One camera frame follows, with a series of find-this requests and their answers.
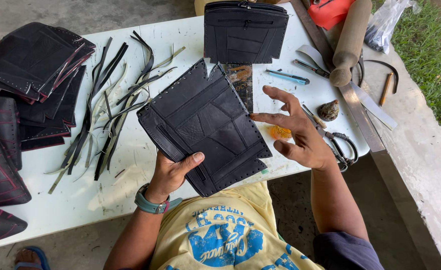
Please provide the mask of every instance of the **teal watch strap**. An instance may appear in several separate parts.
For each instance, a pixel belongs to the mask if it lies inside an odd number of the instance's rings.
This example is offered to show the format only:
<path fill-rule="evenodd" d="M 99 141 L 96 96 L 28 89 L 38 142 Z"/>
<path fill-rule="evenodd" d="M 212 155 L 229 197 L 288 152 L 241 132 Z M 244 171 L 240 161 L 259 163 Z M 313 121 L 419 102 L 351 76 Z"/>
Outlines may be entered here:
<path fill-rule="evenodd" d="M 144 197 L 144 194 L 147 190 L 147 187 L 149 186 L 149 183 L 143 185 L 139 191 L 137 191 L 137 194 L 135 195 L 135 204 L 140 208 L 140 210 L 151 213 L 151 214 L 161 214 L 167 212 L 169 209 L 172 209 L 176 206 L 178 206 L 182 202 L 182 198 L 177 198 L 173 201 L 169 201 L 171 199 L 171 196 L 169 195 L 167 197 L 167 200 L 165 200 L 161 204 L 154 204 Z"/>

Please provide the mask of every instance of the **yellow t-shirt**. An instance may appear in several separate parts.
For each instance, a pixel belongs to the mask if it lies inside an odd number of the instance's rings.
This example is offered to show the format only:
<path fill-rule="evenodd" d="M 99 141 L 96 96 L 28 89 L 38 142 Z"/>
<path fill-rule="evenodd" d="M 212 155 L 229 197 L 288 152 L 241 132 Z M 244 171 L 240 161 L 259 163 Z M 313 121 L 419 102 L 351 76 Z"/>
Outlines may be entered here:
<path fill-rule="evenodd" d="M 183 201 L 165 214 L 151 270 L 323 270 L 279 239 L 266 182 Z"/>

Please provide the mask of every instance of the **plastic bag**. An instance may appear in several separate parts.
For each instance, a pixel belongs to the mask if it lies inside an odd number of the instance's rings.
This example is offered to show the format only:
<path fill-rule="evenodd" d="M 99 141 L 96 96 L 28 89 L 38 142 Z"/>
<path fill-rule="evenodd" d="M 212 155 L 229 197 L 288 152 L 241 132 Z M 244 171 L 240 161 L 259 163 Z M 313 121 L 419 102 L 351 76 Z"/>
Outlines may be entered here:
<path fill-rule="evenodd" d="M 412 7 L 418 14 L 421 7 L 414 0 L 385 0 L 367 24 L 364 42 L 378 52 L 389 53 L 389 42 L 405 8 Z"/>

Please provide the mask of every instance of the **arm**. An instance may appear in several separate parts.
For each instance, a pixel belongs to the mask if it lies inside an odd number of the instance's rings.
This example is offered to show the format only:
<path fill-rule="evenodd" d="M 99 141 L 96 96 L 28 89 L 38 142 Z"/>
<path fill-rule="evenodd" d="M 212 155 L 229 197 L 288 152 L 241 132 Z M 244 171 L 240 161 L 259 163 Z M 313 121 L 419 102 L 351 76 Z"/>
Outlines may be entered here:
<path fill-rule="evenodd" d="M 185 181 L 185 175 L 204 160 L 201 152 L 174 163 L 160 151 L 157 152 L 156 168 L 145 199 L 151 203 L 163 203 L 169 194 Z M 157 235 L 164 214 L 151 214 L 137 208 L 121 236 L 117 239 L 104 265 L 104 270 L 146 268 L 156 248 Z"/>
<path fill-rule="evenodd" d="M 361 212 L 344 181 L 336 159 L 292 94 L 265 85 L 262 90 L 285 104 L 280 108 L 289 116 L 277 113 L 253 113 L 255 121 L 288 128 L 295 144 L 277 140 L 274 148 L 283 156 L 312 168 L 311 201 L 315 223 L 321 233 L 346 232 L 368 241 Z"/>

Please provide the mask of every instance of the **green grass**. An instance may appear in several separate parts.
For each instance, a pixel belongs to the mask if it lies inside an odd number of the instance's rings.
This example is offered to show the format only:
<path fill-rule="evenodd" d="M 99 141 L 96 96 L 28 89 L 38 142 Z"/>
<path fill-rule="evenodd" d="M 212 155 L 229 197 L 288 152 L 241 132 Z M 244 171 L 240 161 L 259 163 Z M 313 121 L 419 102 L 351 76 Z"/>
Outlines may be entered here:
<path fill-rule="evenodd" d="M 404 10 L 391 42 L 441 125 L 440 10 L 429 0 L 421 6 L 422 11 L 418 14 L 413 14 L 412 8 Z"/>

